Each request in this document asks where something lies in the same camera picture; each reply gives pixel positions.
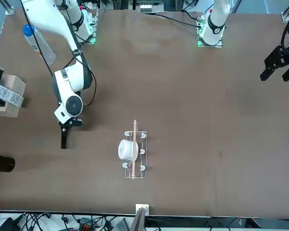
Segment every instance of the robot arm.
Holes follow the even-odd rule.
[[[22,0],[26,14],[36,28],[62,35],[68,42],[76,63],[53,75],[54,93],[60,104],[55,111],[58,120],[64,124],[82,112],[83,103],[75,92],[90,87],[92,74],[72,25],[59,12],[54,0]]]
[[[78,42],[82,43],[93,36],[94,23],[92,13],[80,10],[77,0],[54,0],[57,8],[72,24]]]
[[[221,40],[224,25],[230,11],[229,0],[214,0],[212,12],[206,13],[206,24],[203,32],[200,34],[200,37],[206,44],[214,46]]]

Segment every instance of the white label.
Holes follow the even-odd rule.
[[[15,92],[12,92],[11,90],[1,85],[0,85],[0,99],[2,99],[5,102],[11,103],[17,107],[21,107],[21,104],[23,103],[24,100],[24,98],[21,95],[16,94]]]

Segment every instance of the brown table surface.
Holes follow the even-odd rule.
[[[169,14],[192,23],[182,13]],[[107,11],[97,43],[84,46],[97,78],[83,127],[60,149],[56,99],[43,61],[22,34],[20,10],[5,20],[0,66],[26,83],[18,118],[0,117],[0,209],[289,218],[289,82],[262,83],[280,42],[280,15],[231,14],[223,48],[198,48],[193,27],[133,11]],[[61,69],[71,52],[44,34]],[[84,91],[87,102],[93,87]],[[124,178],[123,132],[148,132],[148,175]]]

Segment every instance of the white clip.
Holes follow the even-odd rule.
[[[128,163],[123,163],[123,164],[122,164],[122,167],[124,167],[124,168],[129,168],[127,164],[128,164]]]

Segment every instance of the cable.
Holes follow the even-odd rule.
[[[204,14],[206,14],[206,12],[214,5],[214,3],[208,7],[208,9],[206,9],[206,11],[204,12]]]
[[[197,27],[197,28],[201,29],[201,26],[197,26],[197,25],[193,25],[193,24],[185,23],[185,22],[182,22],[182,21],[176,20],[176,19],[174,19],[174,18],[169,18],[169,17],[164,16],[164,15],[156,14],[156,16],[160,16],[160,17],[163,17],[163,18],[167,18],[167,19],[173,20],[173,21],[178,22],[178,23],[182,23],[182,24],[185,24],[185,25],[188,25],[188,26],[193,26],[193,27]]]
[[[35,217],[35,222],[34,222],[34,225],[33,225],[33,228],[35,227],[35,225],[37,224],[38,225],[38,227],[39,227],[39,230],[40,231],[43,231],[43,229],[40,227],[40,225],[39,225],[39,219],[42,217],[42,216],[44,216],[43,214],[41,214],[39,217],[37,217],[37,215],[35,214],[34,215],[34,217]]]
[[[23,12],[24,12],[24,14],[25,14],[26,21],[27,21],[27,23],[28,23],[28,25],[29,25],[29,27],[30,27],[30,29],[31,29],[31,32],[32,32],[33,37],[34,37],[34,40],[35,40],[35,42],[37,43],[37,46],[38,46],[38,48],[39,48],[39,52],[40,52],[40,54],[41,54],[41,56],[42,56],[42,58],[43,58],[43,60],[44,60],[44,63],[46,64],[46,66],[47,66],[47,68],[48,68],[48,70],[49,70],[49,73],[53,76],[53,73],[52,73],[51,69],[49,68],[49,66],[48,66],[48,64],[47,64],[47,62],[46,62],[46,60],[45,60],[45,57],[44,57],[43,52],[42,52],[42,49],[39,47],[38,40],[37,40],[37,38],[35,37],[35,33],[34,33],[33,29],[32,29],[31,23],[29,22],[28,15],[26,14],[26,11],[25,11],[23,2],[22,2],[22,1],[20,1],[20,2],[21,2],[21,6],[22,6],[22,8],[23,8]]]
[[[196,20],[196,21],[198,21],[199,20],[199,18],[197,17],[197,18],[194,18],[193,16],[191,16],[191,14],[189,13],[189,12],[187,12],[186,10],[184,10],[184,11],[182,11],[182,12],[185,12],[185,13],[187,13],[187,15],[188,15],[188,17],[190,17],[191,19],[194,19],[194,20]]]
[[[70,63],[73,62],[73,60],[74,60],[74,57],[63,67],[63,69],[66,68],[68,65],[70,65]]]
[[[193,0],[190,4],[188,4],[182,11],[185,11],[190,5],[192,5],[196,1],[196,4],[199,2],[199,0]]]
[[[75,219],[75,221],[77,221],[77,223],[80,223],[79,219],[76,219],[76,217],[74,216],[74,214],[72,214],[72,217]]]
[[[93,78],[94,78],[94,82],[95,82],[95,87],[94,87],[94,94],[93,94],[93,97],[92,97],[92,99],[91,99],[91,101],[88,103],[88,104],[84,104],[84,106],[89,106],[92,102],[93,102],[93,100],[94,100],[94,98],[95,98],[95,94],[96,94],[96,78],[95,78],[95,75],[94,75],[94,73],[92,72],[92,70],[87,66],[87,65],[84,65],[79,59],[77,59],[76,57],[74,57],[79,63],[81,63],[84,67],[86,67],[89,71],[90,71],[90,73],[91,73],[91,75],[93,76]]]
[[[235,220],[237,220],[237,219],[240,219],[240,218],[234,218],[234,219],[229,223],[228,228],[230,228],[230,227],[231,227],[231,224],[232,224]]]
[[[155,219],[155,218],[145,218],[148,219],[149,221],[158,221],[158,222],[164,222],[165,224],[168,224],[169,226],[172,226],[172,223],[166,220],[160,220],[160,219]]]

